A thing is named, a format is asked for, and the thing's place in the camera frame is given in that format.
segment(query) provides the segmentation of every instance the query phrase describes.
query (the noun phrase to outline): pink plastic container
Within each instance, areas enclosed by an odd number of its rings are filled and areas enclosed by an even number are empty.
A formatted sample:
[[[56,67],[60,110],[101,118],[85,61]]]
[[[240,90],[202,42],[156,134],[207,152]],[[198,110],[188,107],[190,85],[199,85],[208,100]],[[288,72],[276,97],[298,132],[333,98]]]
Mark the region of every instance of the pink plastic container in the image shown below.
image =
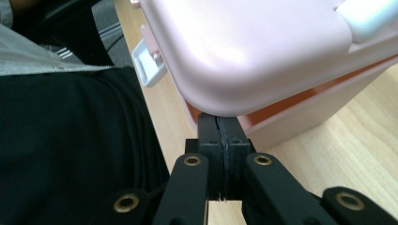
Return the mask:
[[[343,2],[142,0],[151,31],[134,65],[147,79],[146,47],[193,124],[199,112],[238,116],[257,148],[270,147],[328,119],[398,62],[398,21],[354,43],[336,12]]]

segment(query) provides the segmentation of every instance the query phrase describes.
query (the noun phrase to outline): desk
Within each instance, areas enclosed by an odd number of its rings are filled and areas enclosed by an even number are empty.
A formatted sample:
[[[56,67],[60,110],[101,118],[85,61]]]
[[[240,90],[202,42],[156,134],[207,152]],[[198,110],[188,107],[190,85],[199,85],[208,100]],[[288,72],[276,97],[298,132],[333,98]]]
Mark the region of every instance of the desk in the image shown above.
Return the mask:
[[[145,24],[129,0],[114,0],[132,51]],[[167,166],[184,153],[185,139],[196,138],[173,81],[166,75],[143,88]],[[398,66],[391,67],[328,121],[269,149],[309,191],[353,188],[398,218]],[[239,202],[212,202],[208,224],[245,224]]]

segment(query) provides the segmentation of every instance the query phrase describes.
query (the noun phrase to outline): brass ring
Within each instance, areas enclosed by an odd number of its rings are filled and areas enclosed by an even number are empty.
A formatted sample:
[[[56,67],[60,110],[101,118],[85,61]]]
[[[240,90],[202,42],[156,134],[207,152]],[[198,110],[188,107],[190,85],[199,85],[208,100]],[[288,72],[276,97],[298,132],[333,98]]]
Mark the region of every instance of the brass ring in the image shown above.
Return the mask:
[[[124,200],[131,200],[131,203],[123,205],[122,201]],[[128,213],[129,211],[137,207],[139,202],[140,199],[138,199],[135,194],[125,194],[115,202],[114,209],[117,213]]]
[[[254,162],[262,166],[267,166],[272,163],[272,160],[269,157],[258,156],[254,158]]]
[[[199,157],[186,157],[184,158],[184,163],[187,166],[196,166],[201,163],[201,160]]]
[[[353,200],[355,203],[346,202],[344,200],[344,198],[349,198],[349,199]],[[336,194],[336,200],[340,205],[344,206],[345,208],[351,209],[351,210],[360,211],[365,208],[365,204],[363,203],[363,201],[361,199],[359,199],[357,196],[349,194],[347,192],[342,191],[342,192]]]

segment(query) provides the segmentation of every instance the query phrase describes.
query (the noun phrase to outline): black fabric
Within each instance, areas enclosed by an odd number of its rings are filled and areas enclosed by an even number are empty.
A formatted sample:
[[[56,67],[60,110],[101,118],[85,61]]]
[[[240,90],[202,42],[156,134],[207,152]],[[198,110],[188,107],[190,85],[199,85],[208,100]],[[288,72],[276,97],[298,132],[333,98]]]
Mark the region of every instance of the black fabric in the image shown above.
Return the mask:
[[[133,69],[0,77],[0,224],[88,224],[167,179]]]

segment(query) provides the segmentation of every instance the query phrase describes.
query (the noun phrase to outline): black chair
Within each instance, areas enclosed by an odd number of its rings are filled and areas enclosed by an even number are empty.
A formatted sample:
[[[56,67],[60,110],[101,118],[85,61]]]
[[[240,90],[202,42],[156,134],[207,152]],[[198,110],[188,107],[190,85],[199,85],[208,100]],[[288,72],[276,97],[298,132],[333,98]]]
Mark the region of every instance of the black chair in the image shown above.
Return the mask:
[[[12,29],[37,44],[54,41],[83,63],[113,66],[91,8],[99,0],[44,0],[14,20]]]

